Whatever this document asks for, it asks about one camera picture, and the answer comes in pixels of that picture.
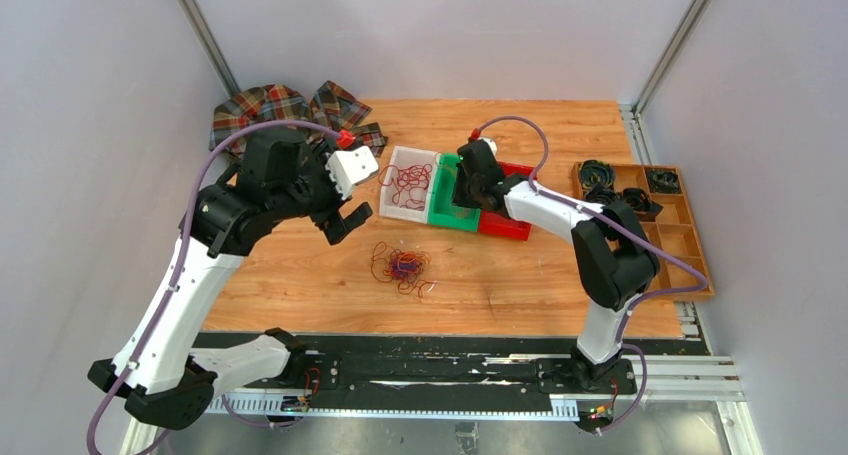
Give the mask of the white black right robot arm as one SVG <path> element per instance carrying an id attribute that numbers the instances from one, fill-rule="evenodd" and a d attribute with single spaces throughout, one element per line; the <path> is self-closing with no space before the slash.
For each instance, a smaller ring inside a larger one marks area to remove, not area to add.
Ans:
<path id="1" fill-rule="evenodd" d="M 598 391 L 621 357 L 632 303 L 660 268 L 635 212 L 624 202 L 586 203 L 547 191 L 531 176 L 508 175 L 484 140 L 470 141 L 457 153 L 455 205 L 530 224 L 572 245 L 590 303 L 571 351 L 571 375 L 580 389 Z"/>

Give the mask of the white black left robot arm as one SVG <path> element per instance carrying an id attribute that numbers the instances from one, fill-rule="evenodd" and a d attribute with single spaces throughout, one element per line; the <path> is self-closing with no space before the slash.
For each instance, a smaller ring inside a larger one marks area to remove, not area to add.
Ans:
<path id="1" fill-rule="evenodd" d="M 340 243 L 372 213 L 365 203 L 348 215 L 341 207 L 378 171 L 373 152 L 347 133 L 309 141 L 288 127 L 255 132 L 242 159 L 191 196 L 147 312 L 121 351 L 92 364 L 89 380 L 121 398 L 136 420 L 168 430 L 187 428 L 214 400 L 247 384 L 298 386 L 305 348 L 282 329 L 224 349 L 198 349 L 195 339 L 260 239 L 283 221 L 308 218 L 330 244 Z"/>

